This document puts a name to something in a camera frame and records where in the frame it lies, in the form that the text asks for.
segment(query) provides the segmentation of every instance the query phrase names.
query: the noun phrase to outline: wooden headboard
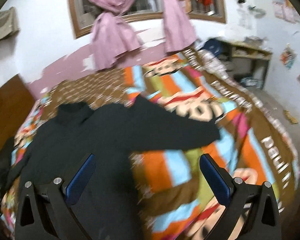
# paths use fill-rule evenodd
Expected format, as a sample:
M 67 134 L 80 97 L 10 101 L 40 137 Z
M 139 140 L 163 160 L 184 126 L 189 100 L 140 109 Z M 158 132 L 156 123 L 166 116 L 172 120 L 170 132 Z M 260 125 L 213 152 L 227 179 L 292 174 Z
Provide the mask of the wooden headboard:
M 16 134 L 35 100 L 18 75 L 0 88 L 0 149 Z

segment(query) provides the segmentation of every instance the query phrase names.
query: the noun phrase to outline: wooden window frame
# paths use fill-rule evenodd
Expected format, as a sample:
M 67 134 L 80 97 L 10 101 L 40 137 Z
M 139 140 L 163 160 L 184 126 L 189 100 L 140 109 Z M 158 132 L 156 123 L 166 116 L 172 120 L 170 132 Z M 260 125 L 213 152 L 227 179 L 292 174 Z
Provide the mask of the wooden window frame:
M 197 20 L 205 20 L 205 21 L 212 21 L 218 23 L 226 23 L 226 12 L 225 12 L 225 5 L 224 0 L 216 0 L 217 4 L 216 7 L 218 8 L 218 12 L 220 16 L 209 16 L 205 14 L 199 13 L 188 13 L 190 19 L 197 19 Z M 84 35 L 87 35 L 91 32 L 92 26 L 88 26 L 85 28 L 80 28 L 77 18 L 77 13 L 75 11 L 74 0 L 68 0 L 69 2 L 69 9 L 70 15 L 72 19 L 74 34 L 76 39 L 80 38 Z M 124 15 L 121 18 L 124 19 L 127 23 L 136 22 L 136 21 L 145 21 L 145 20 L 152 20 L 152 19 L 162 19 L 162 12 L 151 12 L 151 13 L 136 13 L 136 14 L 129 14 Z

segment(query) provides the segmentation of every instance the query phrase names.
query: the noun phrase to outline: cartoon face print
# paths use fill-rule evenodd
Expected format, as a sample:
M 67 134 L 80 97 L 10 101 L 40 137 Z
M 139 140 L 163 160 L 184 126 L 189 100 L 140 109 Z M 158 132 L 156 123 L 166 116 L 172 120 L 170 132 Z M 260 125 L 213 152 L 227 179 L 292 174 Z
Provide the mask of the cartoon face print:
M 203 122 L 209 122 L 213 116 L 218 122 L 225 116 L 222 104 L 211 99 L 202 87 L 191 93 L 178 92 L 172 97 L 159 98 L 158 103 L 168 111 Z
M 145 77 L 163 76 L 177 72 L 184 65 L 181 64 L 180 59 L 176 57 L 167 57 L 158 62 L 151 62 L 143 65 L 148 71 L 144 74 Z
M 247 184 L 256 184 L 258 174 L 254 169 L 236 169 L 233 177 L 242 178 Z M 225 206 L 221 206 L 215 197 L 208 203 L 204 211 L 195 219 L 195 221 L 190 225 L 185 233 L 191 240 L 203 240 L 207 237 L 208 233 L 212 230 L 215 224 L 218 222 L 222 213 L 225 211 Z M 248 215 L 249 207 L 247 206 L 243 209 L 243 214 L 237 221 L 231 235 L 228 240 L 235 240 L 245 222 Z

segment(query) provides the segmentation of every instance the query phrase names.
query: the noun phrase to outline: pink wall paint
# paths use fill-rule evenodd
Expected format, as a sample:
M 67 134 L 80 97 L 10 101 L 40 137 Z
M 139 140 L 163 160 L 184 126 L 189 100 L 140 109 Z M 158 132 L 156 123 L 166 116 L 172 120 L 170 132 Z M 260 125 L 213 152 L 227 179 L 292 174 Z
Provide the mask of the pink wall paint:
M 70 55 L 56 60 L 42 71 L 40 79 L 27 83 L 27 87 L 35 99 L 39 99 L 45 92 L 63 80 L 76 80 L 92 74 L 95 70 L 84 70 L 84 60 L 91 55 L 90 45 L 85 45 Z M 164 43 L 155 47 L 135 50 L 120 58 L 117 67 L 124 68 L 158 61 L 165 57 Z

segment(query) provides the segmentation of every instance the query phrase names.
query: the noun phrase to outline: metal screw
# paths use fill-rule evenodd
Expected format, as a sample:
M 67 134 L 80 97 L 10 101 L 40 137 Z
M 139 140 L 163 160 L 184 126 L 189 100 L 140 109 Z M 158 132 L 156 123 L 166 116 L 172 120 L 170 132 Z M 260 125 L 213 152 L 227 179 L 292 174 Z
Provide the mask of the metal screw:
M 32 185 L 31 181 L 27 181 L 27 182 L 25 183 L 25 187 L 30 187 L 31 185 Z
M 271 187 L 271 183 L 269 181 L 265 181 L 265 186 L 266 187 Z
M 241 184 L 243 182 L 243 180 L 239 177 L 234 178 L 234 182 L 237 184 Z
M 53 180 L 53 183 L 58 185 L 61 181 L 62 181 L 61 178 L 55 178 L 55 179 Z

